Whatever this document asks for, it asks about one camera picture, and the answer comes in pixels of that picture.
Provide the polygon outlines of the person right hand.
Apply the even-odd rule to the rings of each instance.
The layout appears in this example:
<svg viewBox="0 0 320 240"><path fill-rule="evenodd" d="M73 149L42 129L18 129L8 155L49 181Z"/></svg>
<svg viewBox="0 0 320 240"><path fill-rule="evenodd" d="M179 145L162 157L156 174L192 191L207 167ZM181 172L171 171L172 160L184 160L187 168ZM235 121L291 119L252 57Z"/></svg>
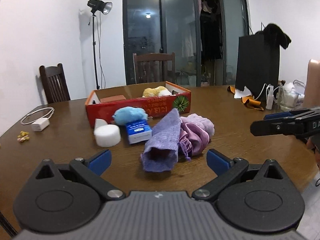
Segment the person right hand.
<svg viewBox="0 0 320 240"><path fill-rule="evenodd" d="M312 138L310 137L306 143L308 149L313 150L315 154L315 158L319 159L319 150L316 145L313 143Z"/></svg>

